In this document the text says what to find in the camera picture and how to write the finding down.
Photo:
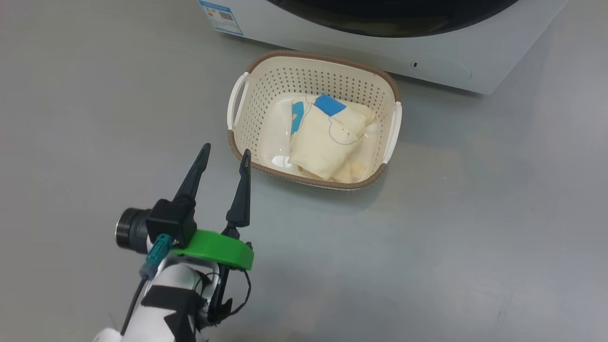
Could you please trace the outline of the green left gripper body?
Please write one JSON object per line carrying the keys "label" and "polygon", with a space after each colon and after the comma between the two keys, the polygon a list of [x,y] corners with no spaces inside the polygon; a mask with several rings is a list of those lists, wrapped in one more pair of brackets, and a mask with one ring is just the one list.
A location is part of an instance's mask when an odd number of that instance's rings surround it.
{"label": "green left gripper body", "polygon": [[247,271],[254,260],[254,251],[245,242],[204,230],[196,231],[187,247],[173,247],[172,252]]}

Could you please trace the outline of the cream garment with blue patch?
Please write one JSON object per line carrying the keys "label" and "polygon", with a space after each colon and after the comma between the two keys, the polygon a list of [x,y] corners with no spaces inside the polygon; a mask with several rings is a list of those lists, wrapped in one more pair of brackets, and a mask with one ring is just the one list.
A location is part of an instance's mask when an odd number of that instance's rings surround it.
{"label": "cream garment with blue patch", "polygon": [[306,177],[353,184],[367,167],[356,160],[375,119],[371,108],[329,95],[291,101],[289,162]]}

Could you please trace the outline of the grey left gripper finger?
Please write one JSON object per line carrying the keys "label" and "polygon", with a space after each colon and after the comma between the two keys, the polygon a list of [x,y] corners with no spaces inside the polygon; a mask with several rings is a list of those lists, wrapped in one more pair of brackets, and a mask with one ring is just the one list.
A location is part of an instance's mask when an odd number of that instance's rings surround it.
{"label": "grey left gripper finger", "polygon": [[230,238],[239,238],[238,229],[249,227],[251,216],[251,152],[246,149],[239,167],[240,180],[234,200],[226,214],[227,225],[221,232]]}
{"label": "grey left gripper finger", "polygon": [[206,171],[210,152],[211,144],[205,143],[196,156],[194,163],[191,165],[178,192],[174,195],[173,202],[184,200],[195,201],[200,185],[200,178],[204,171]]}

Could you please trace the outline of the dark round washing machine door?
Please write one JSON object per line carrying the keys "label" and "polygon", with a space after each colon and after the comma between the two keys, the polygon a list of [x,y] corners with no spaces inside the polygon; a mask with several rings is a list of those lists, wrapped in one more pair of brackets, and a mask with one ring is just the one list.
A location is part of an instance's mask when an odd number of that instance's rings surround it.
{"label": "dark round washing machine door", "polygon": [[492,18],[518,0],[267,0],[340,32],[417,38],[454,32]]}

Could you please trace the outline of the white front-load washing machine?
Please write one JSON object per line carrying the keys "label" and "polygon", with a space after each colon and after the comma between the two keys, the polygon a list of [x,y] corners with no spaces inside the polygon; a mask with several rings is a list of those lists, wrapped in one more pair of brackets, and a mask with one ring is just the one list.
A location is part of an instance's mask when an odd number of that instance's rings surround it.
{"label": "white front-load washing machine", "polygon": [[204,0],[231,9],[243,37],[343,57],[394,74],[490,95],[568,0],[518,0],[473,26],[418,38],[378,38],[306,21],[267,0]]}

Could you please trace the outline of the blue energy label sticker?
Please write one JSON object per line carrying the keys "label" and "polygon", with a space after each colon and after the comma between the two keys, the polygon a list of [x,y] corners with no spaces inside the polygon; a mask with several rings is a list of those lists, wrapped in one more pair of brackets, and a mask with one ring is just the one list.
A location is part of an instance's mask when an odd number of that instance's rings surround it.
{"label": "blue energy label sticker", "polygon": [[215,30],[236,36],[243,36],[243,32],[230,8],[204,0],[198,0],[198,2]]}

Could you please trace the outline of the cream perforated laundry basket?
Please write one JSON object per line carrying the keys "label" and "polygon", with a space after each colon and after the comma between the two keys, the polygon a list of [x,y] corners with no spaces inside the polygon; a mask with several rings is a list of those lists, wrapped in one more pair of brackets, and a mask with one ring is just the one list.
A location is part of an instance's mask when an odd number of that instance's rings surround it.
{"label": "cream perforated laundry basket", "polygon": [[[361,181],[308,178],[289,164],[291,101],[306,95],[329,95],[368,106],[374,113],[353,154],[365,165]],[[401,121],[401,95],[386,72],[345,58],[276,50],[253,61],[236,81],[228,100],[228,143],[238,159],[250,150],[253,169],[318,188],[351,191],[371,185],[386,171]]]}

